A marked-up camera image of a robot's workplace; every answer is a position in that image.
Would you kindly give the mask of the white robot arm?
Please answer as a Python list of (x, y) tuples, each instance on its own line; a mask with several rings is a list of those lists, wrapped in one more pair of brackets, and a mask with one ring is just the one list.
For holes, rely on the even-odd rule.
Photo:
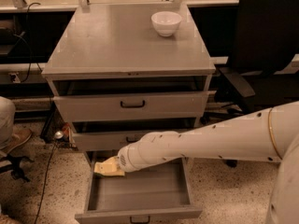
[(147, 133), (93, 170), (118, 176), (177, 158), (278, 161), (265, 224), (299, 224), (299, 102), (266, 108), (184, 133)]

